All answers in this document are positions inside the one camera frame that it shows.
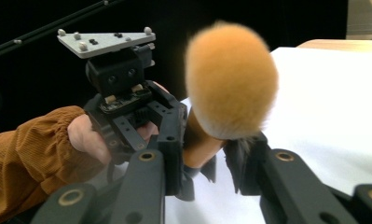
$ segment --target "brush bristles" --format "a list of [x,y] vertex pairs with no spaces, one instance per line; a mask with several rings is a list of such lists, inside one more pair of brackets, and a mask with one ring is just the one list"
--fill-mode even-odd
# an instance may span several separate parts
[[217,23],[186,50],[186,88],[204,131],[238,139],[260,130],[277,91],[277,70],[264,41],[252,30]]

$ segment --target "cable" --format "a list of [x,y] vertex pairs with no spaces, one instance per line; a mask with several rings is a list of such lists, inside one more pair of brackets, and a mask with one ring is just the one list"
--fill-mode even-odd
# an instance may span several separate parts
[[66,17],[63,17],[55,22],[47,24],[43,27],[40,27],[36,30],[33,30],[26,35],[19,36],[14,40],[7,41],[6,43],[0,45],[0,56],[11,52],[14,49],[17,49],[27,43],[31,43],[45,35],[49,35],[51,33],[57,32],[58,29],[61,29],[67,25],[71,25],[76,21],[83,20],[88,16],[91,16],[107,7],[111,7],[117,3],[123,2],[124,0],[104,0],[100,1],[99,3],[95,3],[89,7],[85,7],[78,12],[70,14]]

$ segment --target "finger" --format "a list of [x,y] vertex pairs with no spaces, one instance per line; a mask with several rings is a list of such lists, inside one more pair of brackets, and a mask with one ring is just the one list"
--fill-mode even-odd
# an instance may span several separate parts
[[158,84],[157,82],[153,81],[154,84],[156,84],[157,86],[159,86],[161,89],[165,90],[167,93],[169,93],[168,90],[165,89],[165,87],[161,86],[160,84]]
[[111,161],[111,155],[104,140],[94,131],[85,133],[84,149],[103,164],[108,164]]
[[147,124],[136,129],[137,133],[148,142],[151,134],[158,134],[158,127],[153,122],[148,121]]

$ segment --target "black background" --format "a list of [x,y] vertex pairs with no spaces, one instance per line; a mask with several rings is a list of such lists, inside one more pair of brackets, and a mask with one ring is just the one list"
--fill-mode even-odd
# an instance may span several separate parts
[[[97,2],[0,1],[0,44]],[[200,28],[217,20],[241,23],[256,30],[274,50],[316,38],[345,38],[347,10],[347,0],[126,0],[63,29],[126,33],[151,27],[157,35],[156,65],[145,70],[145,77],[182,100],[186,98],[183,52]],[[0,132],[61,106],[83,106],[96,93],[85,75],[86,61],[60,44],[56,35],[52,32],[0,56],[4,98]]]

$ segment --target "white surface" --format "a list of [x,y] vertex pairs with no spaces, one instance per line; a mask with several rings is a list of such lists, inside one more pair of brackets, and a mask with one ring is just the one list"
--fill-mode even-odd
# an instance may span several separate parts
[[[372,183],[372,53],[280,48],[272,56],[280,90],[265,123],[269,145],[294,151],[348,194]],[[217,156],[216,183],[198,175],[195,202],[167,197],[166,223],[265,223],[259,198],[235,194],[224,153]]]

